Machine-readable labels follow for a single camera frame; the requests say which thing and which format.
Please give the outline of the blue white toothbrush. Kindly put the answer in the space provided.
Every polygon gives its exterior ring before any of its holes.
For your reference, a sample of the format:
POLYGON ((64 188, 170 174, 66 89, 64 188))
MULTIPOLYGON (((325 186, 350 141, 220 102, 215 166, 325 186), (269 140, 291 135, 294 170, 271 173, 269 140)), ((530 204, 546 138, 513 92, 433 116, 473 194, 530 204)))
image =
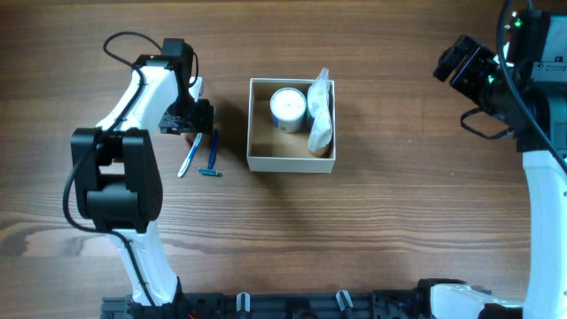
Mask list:
POLYGON ((189 149, 186 157, 184 158, 180 168, 178 169, 178 172, 177 172, 178 178, 183 178, 187 174, 187 172, 190 168, 190 164, 191 164, 191 162, 194 158, 194 155, 195 155, 195 153, 196 153, 196 151, 197 151, 197 149, 198 149, 198 147, 199 147, 199 145, 202 141, 202 138, 203 138, 202 133, 187 134, 185 136, 185 141, 189 144, 190 149, 189 149))

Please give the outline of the blue disposable razor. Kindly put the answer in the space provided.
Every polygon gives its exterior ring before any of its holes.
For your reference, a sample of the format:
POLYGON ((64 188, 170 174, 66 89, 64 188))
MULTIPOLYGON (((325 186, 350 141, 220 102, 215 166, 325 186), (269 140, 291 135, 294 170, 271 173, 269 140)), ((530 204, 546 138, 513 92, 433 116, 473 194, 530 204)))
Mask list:
POLYGON ((198 169, 198 172, 201 175, 213 176, 213 177, 220 177, 221 176, 221 173, 218 170, 214 169, 214 164, 215 164, 215 161, 216 161, 216 156, 217 156, 217 151, 218 151, 218 146, 219 146, 219 139, 220 139, 220 133, 219 133, 219 130, 216 128, 213 132, 211 149, 210 149, 210 152, 209 152, 207 167, 206 168, 200 167, 198 169))

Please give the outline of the cotton swab round container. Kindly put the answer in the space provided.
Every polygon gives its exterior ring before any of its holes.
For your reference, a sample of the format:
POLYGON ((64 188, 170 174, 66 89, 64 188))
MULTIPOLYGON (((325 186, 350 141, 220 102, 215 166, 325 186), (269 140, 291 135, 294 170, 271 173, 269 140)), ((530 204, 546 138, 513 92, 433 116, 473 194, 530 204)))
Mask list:
POLYGON ((307 100, 298 89, 285 87, 277 90, 270 98, 269 107, 276 128, 284 133, 295 133, 301 129, 307 100))

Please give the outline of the blue foam soap pump bottle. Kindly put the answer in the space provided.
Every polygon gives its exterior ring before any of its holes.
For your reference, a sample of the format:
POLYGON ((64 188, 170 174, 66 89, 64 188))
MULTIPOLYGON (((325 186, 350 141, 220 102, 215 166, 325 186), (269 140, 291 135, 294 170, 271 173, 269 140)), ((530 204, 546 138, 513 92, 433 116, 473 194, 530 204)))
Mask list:
POLYGON ((329 69, 324 67, 307 91, 307 128, 311 129, 316 115, 329 110, 329 69))

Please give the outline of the white bamboo print lotion tube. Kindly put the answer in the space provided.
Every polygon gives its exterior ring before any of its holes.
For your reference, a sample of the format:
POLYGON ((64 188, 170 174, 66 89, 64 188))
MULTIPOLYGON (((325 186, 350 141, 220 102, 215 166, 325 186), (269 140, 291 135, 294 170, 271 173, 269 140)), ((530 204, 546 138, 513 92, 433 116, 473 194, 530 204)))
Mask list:
POLYGON ((307 147, 315 157, 322 157, 328 150, 333 128, 328 108, 320 108, 315 112, 307 147))

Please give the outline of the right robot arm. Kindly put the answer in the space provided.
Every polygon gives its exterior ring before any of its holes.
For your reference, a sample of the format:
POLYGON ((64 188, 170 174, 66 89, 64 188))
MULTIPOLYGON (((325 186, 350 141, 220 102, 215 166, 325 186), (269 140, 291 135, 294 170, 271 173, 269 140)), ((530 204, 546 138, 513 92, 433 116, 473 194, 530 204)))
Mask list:
POLYGON ((505 124, 513 136, 531 205, 530 276, 524 301, 474 290, 459 280, 422 279, 421 312, 429 318, 564 318, 566 316, 566 16, 532 7, 501 8, 497 50, 463 35, 433 72, 505 124))

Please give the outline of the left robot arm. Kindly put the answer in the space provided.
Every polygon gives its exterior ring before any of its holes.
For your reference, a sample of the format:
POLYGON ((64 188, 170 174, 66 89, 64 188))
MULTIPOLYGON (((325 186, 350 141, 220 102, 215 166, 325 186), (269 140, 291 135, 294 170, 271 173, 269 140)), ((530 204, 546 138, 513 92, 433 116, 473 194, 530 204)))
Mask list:
POLYGON ((63 214, 78 230, 105 235, 119 251, 132 284, 130 315, 191 318, 159 236, 163 187, 152 138, 157 132, 210 135, 214 107, 199 96, 202 80, 192 47, 167 38, 158 50, 128 64, 131 83, 111 113, 73 133, 63 214))

